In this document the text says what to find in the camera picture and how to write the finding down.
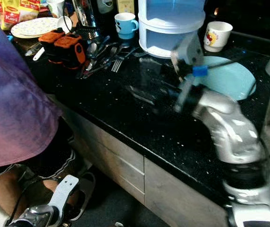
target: cartoon mug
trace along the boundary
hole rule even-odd
[[[139,24],[132,13],[118,13],[115,15],[116,31],[119,38],[131,39],[135,31],[139,29]]]
[[[209,22],[204,36],[204,49],[210,52],[221,51],[227,43],[231,30],[233,27],[229,23]]]

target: blue mug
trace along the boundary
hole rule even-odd
[[[118,13],[115,15],[116,30],[119,38],[131,39],[138,30],[139,24],[132,13]]]

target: white plate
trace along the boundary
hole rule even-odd
[[[57,28],[57,18],[42,17],[34,20],[28,20],[16,24],[12,27],[11,33],[18,36],[41,36]]]
[[[230,61],[227,58],[205,56],[203,65]],[[234,100],[247,98],[256,90],[253,74],[238,62],[208,70],[205,77],[196,77],[194,85],[203,84],[213,91],[232,97]]]

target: snack package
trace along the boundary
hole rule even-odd
[[[10,30],[21,21],[37,18],[40,0],[0,0],[0,27]]]

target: person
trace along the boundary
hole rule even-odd
[[[28,166],[43,179],[73,174],[75,153],[68,144],[61,114],[0,30],[0,206],[7,214],[12,214],[21,194],[16,164]],[[53,192],[58,184],[51,180],[43,183]],[[78,197],[79,191],[74,192],[68,204],[76,206]],[[14,218],[26,207],[23,198]]]

